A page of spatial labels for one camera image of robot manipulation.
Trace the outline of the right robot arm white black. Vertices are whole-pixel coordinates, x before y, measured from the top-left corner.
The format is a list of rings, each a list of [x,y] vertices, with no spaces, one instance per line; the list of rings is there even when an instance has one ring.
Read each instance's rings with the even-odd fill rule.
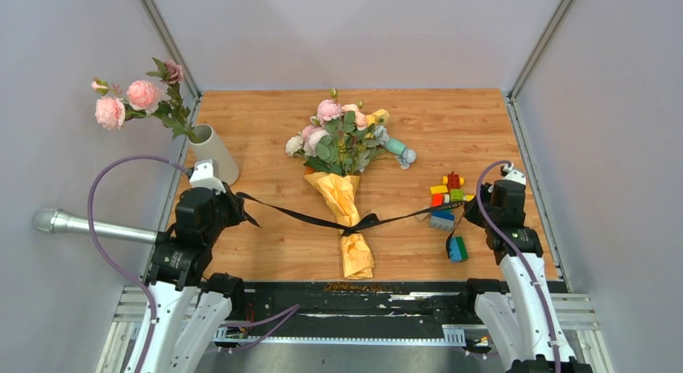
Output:
[[[525,226],[524,174],[514,170],[483,184],[465,205],[465,219],[486,233],[507,292],[494,280],[469,280],[462,316],[486,326],[506,372],[589,372],[567,341],[553,306],[540,239]]]

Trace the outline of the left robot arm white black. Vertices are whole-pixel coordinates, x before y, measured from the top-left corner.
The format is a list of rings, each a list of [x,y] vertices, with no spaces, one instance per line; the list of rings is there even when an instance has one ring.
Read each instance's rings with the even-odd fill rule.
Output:
[[[243,279],[227,273],[202,279],[223,230],[246,220],[242,199],[227,184],[195,187],[181,193],[175,215],[151,257],[144,284],[154,299],[128,372],[195,371],[219,325],[246,311]]]

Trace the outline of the flower bouquet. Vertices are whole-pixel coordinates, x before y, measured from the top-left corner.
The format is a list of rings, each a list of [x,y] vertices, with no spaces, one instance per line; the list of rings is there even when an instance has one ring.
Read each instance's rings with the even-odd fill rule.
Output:
[[[337,89],[322,100],[309,124],[284,146],[289,157],[304,160],[311,172],[304,179],[324,198],[341,226],[339,246],[343,276],[350,280],[374,275],[375,260],[369,244],[352,228],[362,217],[355,196],[360,175],[382,151],[386,110],[363,112],[361,102],[342,104]]]

